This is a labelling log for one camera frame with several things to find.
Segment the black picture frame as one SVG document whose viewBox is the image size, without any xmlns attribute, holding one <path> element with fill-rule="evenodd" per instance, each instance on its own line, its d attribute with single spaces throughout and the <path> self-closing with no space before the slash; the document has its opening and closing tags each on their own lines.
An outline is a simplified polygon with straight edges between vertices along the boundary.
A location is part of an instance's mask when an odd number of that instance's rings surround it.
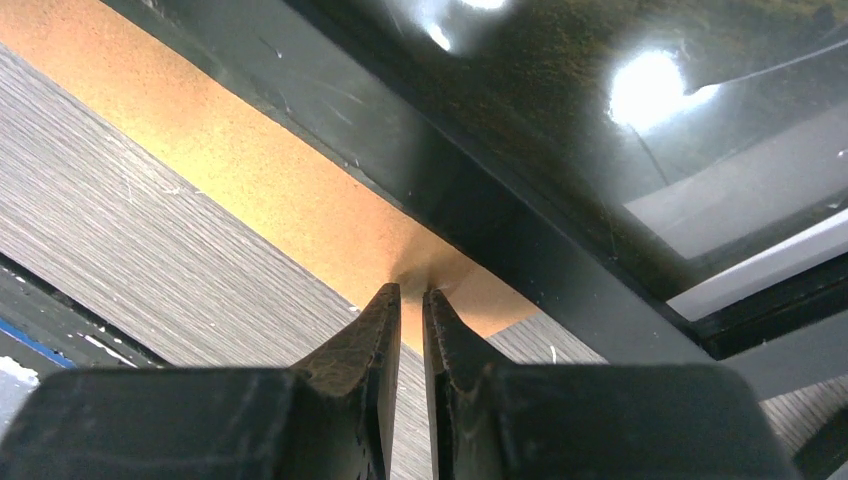
<svg viewBox="0 0 848 480">
<path fill-rule="evenodd" d="M 847 372 L 847 251 L 697 321 L 550 222 L 296 9 L 112 8 L 362 180 L 616 363 L 714 360 L 764 398 Z"/>
</svg>

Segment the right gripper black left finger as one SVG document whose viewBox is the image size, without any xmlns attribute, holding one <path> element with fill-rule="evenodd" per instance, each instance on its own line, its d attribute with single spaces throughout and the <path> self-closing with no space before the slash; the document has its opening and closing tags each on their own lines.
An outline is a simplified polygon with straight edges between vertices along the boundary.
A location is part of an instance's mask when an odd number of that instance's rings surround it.
<svg viewBox="0 0 848 480">
<path fill-rule="evenodd" d="M 288 367 L 73 369 L 1 443 L 5 479 L 385 479 L 400 289 Z"/>
</svg>

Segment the brown fibreboard backing board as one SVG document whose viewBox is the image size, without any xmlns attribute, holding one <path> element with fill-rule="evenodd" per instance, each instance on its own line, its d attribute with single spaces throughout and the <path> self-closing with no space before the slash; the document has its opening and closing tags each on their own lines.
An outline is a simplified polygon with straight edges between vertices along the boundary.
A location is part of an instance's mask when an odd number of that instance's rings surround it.
<svg viewBox="0 0 848 480">
<path fill-rule="evenodd" d="M 434 266 L 488 337 L 535 313 L 502 280 L 98 1 L 5 1 L 1 40 L 356 306 Z"/>
</svg>

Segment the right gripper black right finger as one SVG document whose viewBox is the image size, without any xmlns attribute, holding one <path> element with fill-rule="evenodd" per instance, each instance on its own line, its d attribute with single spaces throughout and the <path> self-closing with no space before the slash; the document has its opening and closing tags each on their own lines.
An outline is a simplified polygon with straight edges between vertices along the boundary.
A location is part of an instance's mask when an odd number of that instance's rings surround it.
<svg viewBox="0 0 848 480">
<path fill-rule="evenodd" d="M 752 389 L 715 364 L 520 364 L 422 302 L 438 479 L 795 479 Z"/>
</svg>

